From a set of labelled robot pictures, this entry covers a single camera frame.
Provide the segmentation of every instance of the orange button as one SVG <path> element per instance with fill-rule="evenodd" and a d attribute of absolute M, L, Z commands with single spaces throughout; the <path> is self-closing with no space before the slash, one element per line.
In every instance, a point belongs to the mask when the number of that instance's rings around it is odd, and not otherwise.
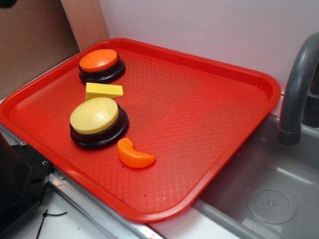
<path fill-rule="evenodd" d="M 92 51 L 80 60 L 80 67 L 86 72 L 97 72 L 113 66 L 118 60 L 115 50 L 101 49 Z"/>

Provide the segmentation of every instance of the red tray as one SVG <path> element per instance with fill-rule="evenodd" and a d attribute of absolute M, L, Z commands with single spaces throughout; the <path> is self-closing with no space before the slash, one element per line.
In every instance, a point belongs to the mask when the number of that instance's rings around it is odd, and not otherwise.
<path fill-rule="evenodd" d="M 85 100 L 78 64 L 87 53 L 111 48 L 126 65 L 112 84 L 127 112 L 137 151 L 155 164 L 133 169 L 117 147 L 78 148 L 69 117 Z M 0 123 L 46 156 L 122 216 L 156 222 L 187 209 L 280 97 L 268 75 L 127 40 L 98 43 L 7 97 Z"/>

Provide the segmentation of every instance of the metal sink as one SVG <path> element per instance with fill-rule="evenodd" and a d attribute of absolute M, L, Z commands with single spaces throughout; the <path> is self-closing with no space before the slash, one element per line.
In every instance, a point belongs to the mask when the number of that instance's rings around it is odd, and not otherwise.
<path fill-rule="evenodd" d="M 319 130 L 303 126 L 301 141 L 285 146 L 278 121 L 263 121 L 194 207 L 240 238 L 318 238 Z"/>

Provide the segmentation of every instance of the toy fruit slice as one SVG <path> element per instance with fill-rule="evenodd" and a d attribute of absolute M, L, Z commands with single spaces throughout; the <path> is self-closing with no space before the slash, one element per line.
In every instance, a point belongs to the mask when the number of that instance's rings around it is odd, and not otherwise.
<path fill-rule="evenodd" d="M 122 163 L 132 168 L 144 168 L 155 162 L 154 155 L 138 152 L 129 138 L 118 141 L 118 154 Z"/>

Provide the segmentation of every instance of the cheese-shaped toy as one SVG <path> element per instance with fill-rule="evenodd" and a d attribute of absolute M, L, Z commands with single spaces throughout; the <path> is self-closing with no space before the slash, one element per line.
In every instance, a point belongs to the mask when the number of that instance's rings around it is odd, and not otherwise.
<path fill-rule="evenodd" d="M 123 86 L 86 83 L 85 101 L 98 97 L 116 98 L 123 95 Z"/>

